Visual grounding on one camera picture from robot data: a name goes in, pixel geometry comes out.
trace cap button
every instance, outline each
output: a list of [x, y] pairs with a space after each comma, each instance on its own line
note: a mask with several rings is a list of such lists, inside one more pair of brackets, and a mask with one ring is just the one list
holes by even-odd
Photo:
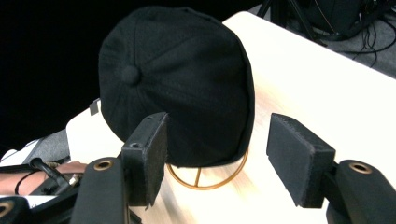
[[126, 65], [121, 72], [121, 81], [127, 85], [134, 86], [139, 82], [140, 72], [132, 65]]

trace bracelet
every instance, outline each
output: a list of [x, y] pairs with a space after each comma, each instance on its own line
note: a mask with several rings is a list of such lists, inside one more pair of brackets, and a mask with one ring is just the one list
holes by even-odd
[[17, 186], [15, 186], [15, 194], [16, 194], [16, 195], [20, 195], [20, 194], [19, 194], [19, 190], [20, 190], [20, 184], [22, 183], [22, 181], [23, 181], [24, 179], [26, 179], [29, 175], [32, 175], [32, 174], [34, 174], [34, 173], [36, 173], [36, 172], [38, 172], [38, 171], [39, 171], [39, 170], [32, 171], [32, 172], [30, 172], [29, 174], [27, 174], [27, 175], [25, 175], [24, 177], [22, 177], [22, 178], [20, 179], [20, 181], [18, 181]]

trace person's arm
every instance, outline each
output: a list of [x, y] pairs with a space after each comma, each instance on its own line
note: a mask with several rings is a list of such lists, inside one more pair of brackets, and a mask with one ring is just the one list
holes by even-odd
[[[80, 163], [79, 161], [72, 161], [66, 164], [62, 164], [58, 166], [56, 169], [63, 174], [69, 173], [84, 173], [85, 167], [87, 164]], [[18, 182], [29, 173], [20, 173], [20, 174], [0, 174], [0, 194], [2, 195], [14, 195], [15, 187]], [[22, 180], [19, 186], [19, 194], [20, 195], [28, 195], [33, 190], [35, 190], [38, 186], [40, 186], [44, 180], [48, 177], [42, 172], [36, 172], [32, 175], [27, 176]]]

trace hat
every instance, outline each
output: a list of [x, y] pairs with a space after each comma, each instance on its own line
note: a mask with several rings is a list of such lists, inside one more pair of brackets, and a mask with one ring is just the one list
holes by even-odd
[[248, 56], [220, 21], [189, 8], [142, 7], [120, 21], [99, 53], [102, 113], [126, 141], [166, 112], [166, 162], [209, 167], [239, 160], [254, 120]]

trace white table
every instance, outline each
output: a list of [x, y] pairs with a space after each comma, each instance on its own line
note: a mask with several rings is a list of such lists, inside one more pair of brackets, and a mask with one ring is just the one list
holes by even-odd
[[[268, 161], [273, 112], [299, 120], [334, 147], [335, 161], [369, 163], [396, 186], [396, 80], [248, 12], [224, 24], [242, 40], [254, 75], [256, 118], [247, 163], [231, 183], [204, 191], [181, 186], [166, 171], [154, 206], [132, 207], [144, 223], [327, 223], [327, 202], [322, 209], [295, 207]], [[204, 171], [202, 179], [218, 179], [236, 166]], [[194, 172], [182, 175], [194, 178]]]

